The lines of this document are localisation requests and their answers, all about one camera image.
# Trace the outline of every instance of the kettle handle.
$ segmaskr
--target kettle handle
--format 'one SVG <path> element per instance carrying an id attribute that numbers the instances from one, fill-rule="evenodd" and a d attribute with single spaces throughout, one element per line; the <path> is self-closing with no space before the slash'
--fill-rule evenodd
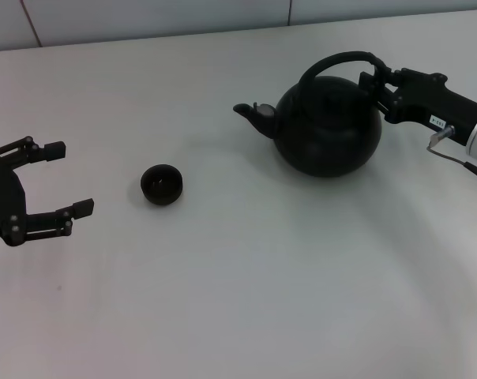
<path id="1" fill-rule="evenodd" d="M 322 59 L 318 63 L 315 63 L 300 78 L 297 96 L 299 106 L 302 107 L 302 104 L 304 103 L 304 96 L 306 96 L 307 90 L 310 88 L 312 82 L 319 73 L 322 73 L 330 67 L 339 65 L 340 63 L 356 61 L 369 62 L 370 64 L 374 65 L 376 73 L 378 72 L 381 75 L 380 77 L 383 77 L 385 74 L 387 75 L 391 72 L 391 69 L 386 66 L 381 59 L 377 58 L 372 53 L 366 53 L 365 51 L 348 51 L 345 53 L 329 56 Z"/>

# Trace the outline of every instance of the label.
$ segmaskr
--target label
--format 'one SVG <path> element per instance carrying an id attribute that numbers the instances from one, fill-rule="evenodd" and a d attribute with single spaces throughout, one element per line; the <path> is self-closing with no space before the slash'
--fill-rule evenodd
<path id="1" fill-rule="evenodd" d="M 438 126 L 439 128 L 445 128 L 445 122 L 444 120 L 441 120 L 439 117 L 436 116 L 431 116 L 430 117 L 430 124 L 434 124 L 435 126 Z"/>

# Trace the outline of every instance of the cable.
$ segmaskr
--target cable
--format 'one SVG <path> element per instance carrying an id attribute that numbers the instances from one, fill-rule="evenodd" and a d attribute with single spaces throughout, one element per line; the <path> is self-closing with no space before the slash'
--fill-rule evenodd
<path id="1" fill-rule="evenodd" d="M 444 159 L 447 159 L 447 160 L 452 160 L 453 162 L 456 162 L 456 163 L 459 163 L 460 165 L 464 166 L 465 163 L 462 161 L 462 160 L 459 160 L 459 159 L 456 159 L 456 158 L 452 158 L 451 156 L 446 156 L 440 152 L 436 152 L 435 150 L 433 150 L 431 148 L 431 146 L 426 146 L 426 150 L 428 152 L 431 152 L 432 154 L 435 154 L 436 156 L 440 156 L 441 158 L 444 158 Z"/>

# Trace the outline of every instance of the white tile wall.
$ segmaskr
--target white tile wall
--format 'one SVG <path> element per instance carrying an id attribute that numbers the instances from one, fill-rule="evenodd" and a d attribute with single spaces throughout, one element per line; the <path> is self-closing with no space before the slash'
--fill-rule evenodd
<path id="1" fill-rule="evenodd" d="M 477 9 L 477 0 L 293 0 L 291 24 Z"/>
<path id="2" fill-rule="evenodd" d="M 25 0 L 44 46 L 287 24 L 289 0 Z"/>
<path id="3" fill-rule="evenodd" d="M 19 0 L 0 0 L 0 50 L 36 46 Z"/>

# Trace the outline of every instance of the white tabletop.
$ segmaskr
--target white tabletop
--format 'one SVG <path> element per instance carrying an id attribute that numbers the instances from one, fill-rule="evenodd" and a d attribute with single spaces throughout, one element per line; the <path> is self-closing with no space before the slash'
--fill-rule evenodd
<path id="1" fill-rule="evenodd" d="M 0 146 L 67 145 L 17 170 L 28 212 L 96 203 L 71 237 L 0 239 L 0 378 L 477 378 L 477 178 L 385 122 L 364 168 L 311 178 L 231 109 L 352 50 L 477 101 L 477 11 L 0 53 Z M 166 208 L 158 163 L 184 178 Z"/>

